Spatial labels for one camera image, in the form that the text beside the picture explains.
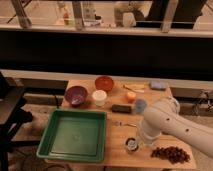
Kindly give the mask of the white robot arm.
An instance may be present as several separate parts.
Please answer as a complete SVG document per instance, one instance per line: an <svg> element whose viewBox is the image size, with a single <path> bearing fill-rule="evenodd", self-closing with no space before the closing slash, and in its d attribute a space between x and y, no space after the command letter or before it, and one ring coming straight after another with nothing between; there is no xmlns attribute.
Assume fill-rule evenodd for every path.
<svg viewBox="0 0 213 171"><path fill-rule="evenodd" d="M138 136L152 145L162 132L172 135L213 158L213 128L197 124L179 115L175 98L164 97L146 107L138 124Z"/></svg>

